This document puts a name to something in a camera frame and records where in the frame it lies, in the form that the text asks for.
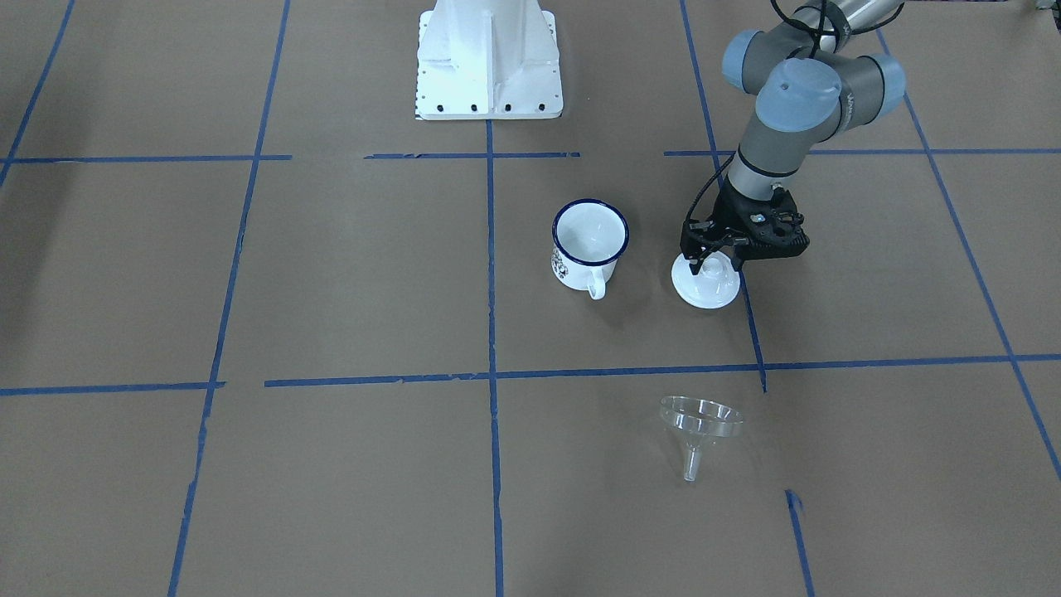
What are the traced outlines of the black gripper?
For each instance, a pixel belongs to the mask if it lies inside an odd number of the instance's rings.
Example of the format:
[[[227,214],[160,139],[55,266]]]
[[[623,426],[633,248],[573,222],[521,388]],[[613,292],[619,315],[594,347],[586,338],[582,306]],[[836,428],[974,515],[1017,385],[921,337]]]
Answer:
[[[724,181],[709,218],[694,220],[689,216],[683,223],[681,250],[688,261],[688,269],[693,276],[700,274],[705,268],[706,258],[714,252],[720,252],[724,248],[731,248],[732,260],[740,260],[740,257],[734,254],[734,249],[745,240],[738,221],[741,196],[743,194],[733,189],[729,181]]]

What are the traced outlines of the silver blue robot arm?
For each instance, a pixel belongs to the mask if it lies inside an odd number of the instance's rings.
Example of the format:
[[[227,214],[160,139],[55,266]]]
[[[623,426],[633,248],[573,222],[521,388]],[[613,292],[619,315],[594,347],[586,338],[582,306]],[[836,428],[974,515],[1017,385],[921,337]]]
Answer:
[[[871,124],[906,90],[903,67],[887,56],[846,57],[857,37],[894,21],[902,1],[807,1],[779,12],[770,31],[747,30],[724,53],[732,86],[755,98],[740,146],[710,178],[719,188],[711,215],[683,223],[680,250],[698,274],[731,248],[733,269],[781,260],[810,245],[792,179],[816,144]]]

